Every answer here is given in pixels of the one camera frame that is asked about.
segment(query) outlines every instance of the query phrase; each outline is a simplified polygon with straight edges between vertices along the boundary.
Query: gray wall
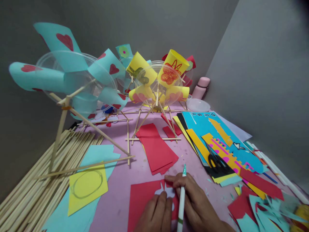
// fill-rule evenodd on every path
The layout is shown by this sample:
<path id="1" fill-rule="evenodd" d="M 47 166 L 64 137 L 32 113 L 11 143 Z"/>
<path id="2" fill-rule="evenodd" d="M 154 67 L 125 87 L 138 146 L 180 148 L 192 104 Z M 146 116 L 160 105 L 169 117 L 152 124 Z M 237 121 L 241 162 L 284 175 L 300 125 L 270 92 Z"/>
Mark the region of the gray wall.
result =
<path id="1" fill-rule="evenodd" d="M 205 100 L 309 191 L 309 27 L 298 4 L 239 1 L 207 72 Z"/>
<path id="2" fill-rule="evenodd" d="M 238 0 L 4 0 L 0 2 L 1 162 L 0 201 L 53 142 L 61 110 L 43 93 L 18 87 L 8 73 L 14 61 L 35 64 L 48 52 L 35 22 L 69 27 L 81 50 L 98 57 L 130 43 L 145 59 L 161 59 L 170 48 L 194 55 L 195 80 L 215 54 Z M 68 117 L 66 128 L 73 122 Z"/>

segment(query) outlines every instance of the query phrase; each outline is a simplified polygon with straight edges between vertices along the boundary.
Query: hand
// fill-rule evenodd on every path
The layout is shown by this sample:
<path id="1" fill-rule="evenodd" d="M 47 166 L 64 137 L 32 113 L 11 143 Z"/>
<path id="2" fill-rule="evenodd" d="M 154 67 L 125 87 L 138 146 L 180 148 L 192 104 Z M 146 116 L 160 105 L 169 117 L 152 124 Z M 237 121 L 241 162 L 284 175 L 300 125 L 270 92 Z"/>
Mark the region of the hand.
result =
<path id="1" fill-rule="evenodd" d="M 185 188 L 184 211 L 194 231 L 234 231 L 229 224 L 219 219 L 204 191 L 189 173 L 186 177 L 183 177 L 182 173 L 178 173 L 176 176 L 165 176 L 165 180 L 173 183 L 178 197 L 180 196 L 180 187 Z"/>
<path id="2" fill-rule="evenodd" d="M 170 232 L 172 222 L 172 198 L 166 199 L 163 191 L 160 196 L 154 197 L 147 203 L 134 232 Z"/>

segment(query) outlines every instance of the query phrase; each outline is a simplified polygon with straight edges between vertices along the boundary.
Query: orange flower drawing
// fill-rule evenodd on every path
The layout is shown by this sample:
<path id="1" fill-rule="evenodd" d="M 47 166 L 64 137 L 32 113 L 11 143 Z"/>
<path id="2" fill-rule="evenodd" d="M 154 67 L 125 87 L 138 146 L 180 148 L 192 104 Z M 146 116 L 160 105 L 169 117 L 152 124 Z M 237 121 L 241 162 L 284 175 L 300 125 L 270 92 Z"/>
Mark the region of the orange flower drawing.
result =
<path id="1" fill-rule="evenodd" d="M 179 75 L 181 75 L 179 68 L 182 66 L 182 64 L 177 66 L 177 60 L 174 60 L 172 65 L 170 65 L 169 63 L 165 63 L 165 65 L 172 67 L 173 69 L 175 69 L 179 73 Z M 168 85 L 170 85 L 177 78 L 178 78 L 178 76 L 177 76 L 176 72 L 171 71 L 169 68 L 163 67 L 163 74 L 161 75 L 161 81 L 164 81 Z"/>

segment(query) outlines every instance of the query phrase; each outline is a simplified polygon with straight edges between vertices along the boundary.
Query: plastic container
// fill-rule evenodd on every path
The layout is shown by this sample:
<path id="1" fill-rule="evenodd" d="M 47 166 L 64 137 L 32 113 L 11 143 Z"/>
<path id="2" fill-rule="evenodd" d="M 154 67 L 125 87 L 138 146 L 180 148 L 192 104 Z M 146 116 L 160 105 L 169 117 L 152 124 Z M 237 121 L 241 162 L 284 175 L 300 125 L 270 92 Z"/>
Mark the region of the plastic container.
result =
<path id="1" fill-rule="evenodd" d="M 187 107 L 193 112 L 208 112 L 210 110 L 210 105 L 207 102 L 197 98 L 188 99 Z"/>

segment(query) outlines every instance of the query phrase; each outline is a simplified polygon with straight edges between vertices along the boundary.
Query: scissors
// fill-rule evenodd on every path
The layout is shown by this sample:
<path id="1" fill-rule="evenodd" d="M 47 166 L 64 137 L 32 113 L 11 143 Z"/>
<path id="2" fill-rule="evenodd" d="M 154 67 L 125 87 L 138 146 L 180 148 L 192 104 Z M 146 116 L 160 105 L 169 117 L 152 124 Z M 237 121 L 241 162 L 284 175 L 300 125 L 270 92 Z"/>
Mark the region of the scissors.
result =
<path id="1" fill-rule="evenodd" d="M 227 163 L 224 161 L 224 159 L 222 159 L 219 155 L 217 155 L 217 153 L 213 150 L 213 148 L 211 146 L 209 146 L 207 143 L 207 148 L 210 152 L 209 156 L 208 156 L 208 161 L 209 164 L 211 166 L 211 168 L 213 168 L 213 170 L 216 173 L 219 173 L 219 167 L 223 170 L 224 173 L 228 173 L 229 171 L 229 166 L 227 165 Z"/>

